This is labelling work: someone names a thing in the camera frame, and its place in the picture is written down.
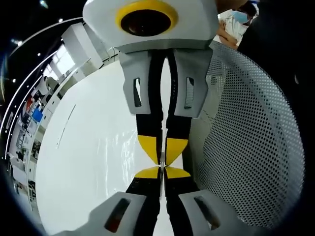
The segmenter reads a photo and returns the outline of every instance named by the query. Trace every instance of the gray plastic bracket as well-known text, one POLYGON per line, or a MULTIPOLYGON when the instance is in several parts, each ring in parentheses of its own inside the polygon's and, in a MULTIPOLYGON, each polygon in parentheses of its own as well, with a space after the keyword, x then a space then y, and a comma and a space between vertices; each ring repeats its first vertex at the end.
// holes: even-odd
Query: gray plastic bracket
POLYGON ((176 116, 198 118, 208 93, 206 75, 209 69, 212 49, 174 49, 178 73, 178 94, 176 116), (190 108, 185 108, 187 78, 194 81, 193 100, 190 108))
POLYGON ((148 97, 148 80, 149 69, 151 63, 151 53, 149 51, 141 51, 135 53, 119 53, 120 65, 123 68, 125 82, 124 93, 132 114, 150 114, 150 104, 148 97), (134 81, 140 80, 140 94, 134 89, 134 81), (139 96, 141 106, 135 106, 135 97, 139 96))
POLYGON ((208 190, 179 195, 189 217, 194 236, 264 236, 264 228, 250 226, 237 217, 235 209, 208 190), (203 202, 207 212, 219 222, 219 227, 211 230, 196 199, 203 202))
POLYGON ((85 225, 74 231, 60 232, 55 236, 132 236, 145 199, 146 196, 143 195, 117 192, 91 211, 89 220, 85 225), (105 223, 109 220, 115 207, 122 199, 126 199, 129 205, 120 221, 117 231, 113 233, 105 228, 105 223))

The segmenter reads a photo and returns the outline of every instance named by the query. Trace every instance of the camera lens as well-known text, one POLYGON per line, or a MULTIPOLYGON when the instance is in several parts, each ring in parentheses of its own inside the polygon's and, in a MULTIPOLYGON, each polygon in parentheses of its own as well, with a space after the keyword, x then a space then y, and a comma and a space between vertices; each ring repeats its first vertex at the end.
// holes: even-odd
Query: camera lens
POLYGON ((162 12, 138 10, 125 15, 121 21, 124 31, 141 37, 155 36, 168 30, 171 20, 162 12))

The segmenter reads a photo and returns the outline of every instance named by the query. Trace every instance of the perforated metal mesh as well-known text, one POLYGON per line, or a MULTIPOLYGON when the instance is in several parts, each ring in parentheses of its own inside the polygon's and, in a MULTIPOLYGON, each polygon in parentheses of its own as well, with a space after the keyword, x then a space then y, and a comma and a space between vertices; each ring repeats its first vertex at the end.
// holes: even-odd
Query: perforated metal mesh
POLYGON ((255 63, 217 42, 189 145, 196 181, 249 225, 276 226, 300 196, 304 152, 292 111, 255 63))

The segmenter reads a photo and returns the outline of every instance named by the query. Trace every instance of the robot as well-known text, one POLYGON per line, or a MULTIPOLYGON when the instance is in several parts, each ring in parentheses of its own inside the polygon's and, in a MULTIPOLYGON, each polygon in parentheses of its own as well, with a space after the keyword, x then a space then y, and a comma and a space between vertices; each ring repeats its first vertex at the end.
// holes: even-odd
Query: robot
POLYGON ((174 235, 266 234, 242 222, 235 209, 216 195, 199 190, 189 173, 169 166, 188 144, 191 119, 198 118, 207 96, 209 44, 218 29, 217 15, 214 0, 87 1, 84 21, 120 51, 123 89, 136 116, 138 140, 156 166, 138 172, 127 191, 94 209, 85 225, 58 235, 152 235, 162 181, 174 235), (162 151, 160 78, 165 58, 171 96, 162 151))

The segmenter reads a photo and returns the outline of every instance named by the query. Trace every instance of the face mask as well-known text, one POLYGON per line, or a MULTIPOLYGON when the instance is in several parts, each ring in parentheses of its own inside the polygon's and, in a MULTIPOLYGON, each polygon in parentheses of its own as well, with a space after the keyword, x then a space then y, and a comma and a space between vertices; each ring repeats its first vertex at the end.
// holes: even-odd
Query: face mask
POLYGON ((248 22, 247 14, 240 11, 232 11, 233 17, 241 24, 248 22))

